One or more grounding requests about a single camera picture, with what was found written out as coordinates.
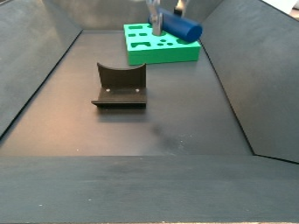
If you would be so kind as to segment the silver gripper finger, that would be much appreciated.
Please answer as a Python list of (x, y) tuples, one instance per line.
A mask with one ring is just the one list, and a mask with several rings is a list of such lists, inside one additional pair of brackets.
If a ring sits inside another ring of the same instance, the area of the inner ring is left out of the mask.
[(149, 22), (152, 24), (152, 34), (161, 35), (163, 13), (159, 11), (160, 0), (145, 0), (149, 10)]
[(191, 0), (177, 0), (177, 4), (173, 8), (173, 14), (183, 17), (185, 14), (187, 6)]

